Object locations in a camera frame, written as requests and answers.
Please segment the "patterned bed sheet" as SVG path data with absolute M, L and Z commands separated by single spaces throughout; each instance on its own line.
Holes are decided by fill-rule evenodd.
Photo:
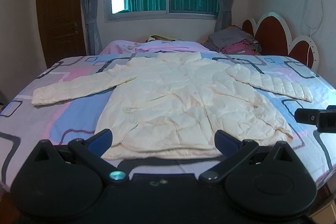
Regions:
M 74 138 L 93 135 L 98 118 L 111 91 L 68 103 L 37 108 L 31 103 L 33 91 L 41 86 L 70 81 L 125 64 L 131 54 L 70 57 L 54 64 L 24 88 L 1 112 L 1 185 L 9 188 L 18 170 L 38 141 L 49 139 L 66 144 Z M 266 96 L 290 125 L 294 139 L 291 147 L 305 164 L 318 186 L 335 173 L 335 135 L 320 133 L 314 126 L 297 123 L 299 108 L 325 109 L 335 104 L 335 88 L 320 75 L 290 57 L 223 55 L 207 53 L 205 58 L 245 67 L 271 76 L 306 85 L 313 94 L 308 103 L 267 93 Z

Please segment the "stack of folded clothes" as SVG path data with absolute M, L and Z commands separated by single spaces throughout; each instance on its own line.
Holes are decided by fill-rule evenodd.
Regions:
M 260 55 L 260 43 L 238 26 L 214 32 L 202 44 L 208 50 L 228 55 Z

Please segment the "red white headboard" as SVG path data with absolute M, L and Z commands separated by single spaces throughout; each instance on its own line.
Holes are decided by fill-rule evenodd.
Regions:
M 318 70 L 319 53 L 313 39 L 306 35 L 292 38 L 287 22 L 277 13 L 268 12 L 259 21 L 247 19 L 242 30 L 259 42 L 262 55 L 288 56 Z

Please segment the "dark wooden door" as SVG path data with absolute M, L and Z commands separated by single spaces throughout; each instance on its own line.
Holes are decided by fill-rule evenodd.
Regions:
M 46 66 L 67 57 L 85 56 L 80 0 L 36 0 L 36 5 Z

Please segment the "cream puffer jacket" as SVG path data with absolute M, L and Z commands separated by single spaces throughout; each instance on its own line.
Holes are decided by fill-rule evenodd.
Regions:
M 313 101 L 305 85 L 201 57 L 159 53 L 68 82 L 35 89 L 32 104 L 51 105 L 112 89 L 96 125 L 111 130 L 104 157 L 217 157 L 218 130 L 259 145 L 291 141 L 283 115 L 264 96 L 272 92 Z

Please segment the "pink blanket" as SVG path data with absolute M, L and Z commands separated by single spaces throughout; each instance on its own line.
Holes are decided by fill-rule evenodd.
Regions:
M 100 55 L 124 53 L 158 53 L 158 52 L 200 52 L 214 53 L 197 42 L 152 40 L 145 43 L 115 40 L 109 43 Z

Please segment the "yellow patterned cloth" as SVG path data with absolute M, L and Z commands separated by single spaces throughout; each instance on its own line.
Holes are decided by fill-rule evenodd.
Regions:
M 161 36 L 161 35 L 151 35 L 146 42 L 152 42 L 155 40 L 160 40 L 160 41 L 166 41 L 166 42 L 176 42 L 176 41 L 180 41 L 180 39 L 175 39 L 175 38 L 171 38 L 171 37 L 165 37 L 165 36 Z

